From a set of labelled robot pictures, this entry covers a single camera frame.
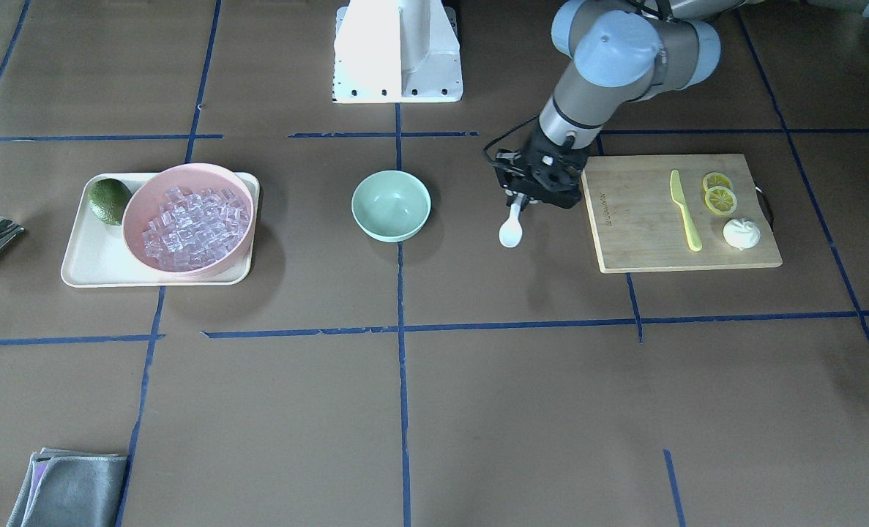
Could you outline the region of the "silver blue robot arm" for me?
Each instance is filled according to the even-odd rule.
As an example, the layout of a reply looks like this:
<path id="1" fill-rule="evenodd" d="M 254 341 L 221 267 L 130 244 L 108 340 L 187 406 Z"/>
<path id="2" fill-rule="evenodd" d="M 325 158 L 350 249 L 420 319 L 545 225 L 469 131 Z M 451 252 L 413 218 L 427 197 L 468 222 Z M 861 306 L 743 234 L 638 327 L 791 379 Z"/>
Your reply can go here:
<path id="1" fill-rule="evenodd" d="M 601 129 L 623 104 L 708 79 L 721 54 L 709 18 L 738 1 L 568 1 L 551 39 L 570 58 L 524 146 L 488 162 L 507 203 L 571 208 Z"/>

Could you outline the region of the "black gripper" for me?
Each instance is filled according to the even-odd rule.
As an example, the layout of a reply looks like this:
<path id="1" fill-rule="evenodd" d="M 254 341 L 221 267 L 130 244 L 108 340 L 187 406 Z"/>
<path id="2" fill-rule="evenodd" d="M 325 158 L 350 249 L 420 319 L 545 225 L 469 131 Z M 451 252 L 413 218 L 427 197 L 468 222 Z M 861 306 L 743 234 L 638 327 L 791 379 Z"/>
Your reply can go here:
<path id="1" fill-rule="evenodd" d="M 524 180 L 513 181 L 507 190 L 549 206 L 564 209 L 577 206 L 583 196 L 581 173 L 587 163 L 587 147 L 574 148 L 574 143 L 573 139 L 566 139 L 559 146 L 541 130 L 532 131 L 519 150 L 530 174 Z"/>

